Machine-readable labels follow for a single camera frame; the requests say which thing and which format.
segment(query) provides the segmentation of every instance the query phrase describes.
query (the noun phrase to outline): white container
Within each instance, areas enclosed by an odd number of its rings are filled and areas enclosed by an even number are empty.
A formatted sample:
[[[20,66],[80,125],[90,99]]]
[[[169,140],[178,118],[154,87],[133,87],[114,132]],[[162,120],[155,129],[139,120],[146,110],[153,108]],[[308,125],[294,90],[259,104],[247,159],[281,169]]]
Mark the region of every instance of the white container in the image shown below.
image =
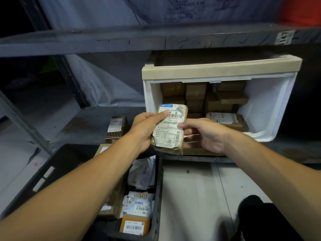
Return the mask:
[[[197,52],[195,57],[188,56],[186,51],[181,55],[175,54],[174,51],[153,52],[142,68],[146,111],[156,112],[162,104],[160,83],[220,83],[247,80],[244,91],[249,100],[237,112],[243,115],[249,126],[249,132],[245,134],[259,142],[273,140],[278,132],[302,59],[292,55],[278,56],[258,52],[238,54],[238,57],[247,59],[235,61],[235,54],[209,56],[209,52],[204,55]],[[206,56],[211,61],[220,60],[221,57],[225,62],[206,63],[204,62],[206,59],[203,59]]]

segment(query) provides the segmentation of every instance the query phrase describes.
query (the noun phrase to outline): shelf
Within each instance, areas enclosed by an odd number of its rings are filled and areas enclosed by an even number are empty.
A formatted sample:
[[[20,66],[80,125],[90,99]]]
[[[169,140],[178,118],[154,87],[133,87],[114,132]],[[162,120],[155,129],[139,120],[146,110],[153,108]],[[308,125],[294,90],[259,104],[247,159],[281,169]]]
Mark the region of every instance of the shelf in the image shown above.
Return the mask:
[[[52,150],[64,144],[105,143],[105,134],[112,116],[125,115],[128,123],[145,112],[144,107],[87,107],[81,109],[49,145]],[[266,147],[299,163],[321,163],[321,142],[302,141],[278,135],[275,140],[263,143]],[[164,160],[232,163],[227,157],[170,155],[162,153]]]
[[[295,30],[291,44],[321,42],[321,27],[261,24],[187,24],[39,31],[0,39],[0,57],[275,45]]]

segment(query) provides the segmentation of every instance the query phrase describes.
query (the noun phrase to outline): forearm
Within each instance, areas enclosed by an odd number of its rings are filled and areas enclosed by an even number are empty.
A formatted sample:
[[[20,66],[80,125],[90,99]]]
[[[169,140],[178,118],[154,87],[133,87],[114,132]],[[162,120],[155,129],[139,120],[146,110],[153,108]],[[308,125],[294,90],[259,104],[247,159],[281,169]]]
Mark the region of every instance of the forearm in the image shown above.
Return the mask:
[[[134,138],[125,135],[2,221],[2,239],[80,240],[138,154]]]
[[[260,186],[303,239],[320,240],[319,172],[238,132],[228,137],[225,152]]]

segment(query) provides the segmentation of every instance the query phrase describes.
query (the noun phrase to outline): hand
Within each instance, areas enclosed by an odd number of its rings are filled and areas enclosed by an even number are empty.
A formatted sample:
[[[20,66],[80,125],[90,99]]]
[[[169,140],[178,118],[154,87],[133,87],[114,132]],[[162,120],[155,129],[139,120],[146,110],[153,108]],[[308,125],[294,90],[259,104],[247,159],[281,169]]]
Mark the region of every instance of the hand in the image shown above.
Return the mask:
[[[219,154],[226,154],[224,146],[226,145],[227,137],[230,134],[237,133],[237,131],[213,122],[209,118],[188,118],[179,123],[178,126],[185,129],[184,135],[189,136],[184,138],[184,142],[198,142],[184,144],[184,148],[199,147],[200,144],[204,149]]]
[[[128,134],[132,134],[134,139],[138,142],[140,153],[144,152],[149,147],[150,138],[154,132],[156,124],[165,119],[169,113],[170,112],[167,110],[157,114],[152,112],[143,112],[134,118],[132,128]]]

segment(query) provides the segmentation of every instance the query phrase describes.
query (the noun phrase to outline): blue label header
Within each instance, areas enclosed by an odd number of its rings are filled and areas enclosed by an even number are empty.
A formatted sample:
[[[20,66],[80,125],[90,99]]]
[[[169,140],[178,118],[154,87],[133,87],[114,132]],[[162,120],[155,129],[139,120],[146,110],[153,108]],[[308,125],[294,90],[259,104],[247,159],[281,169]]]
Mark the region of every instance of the blue label header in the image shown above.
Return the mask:
[[[162,104],[161,107],[173,107],[173,104]]]

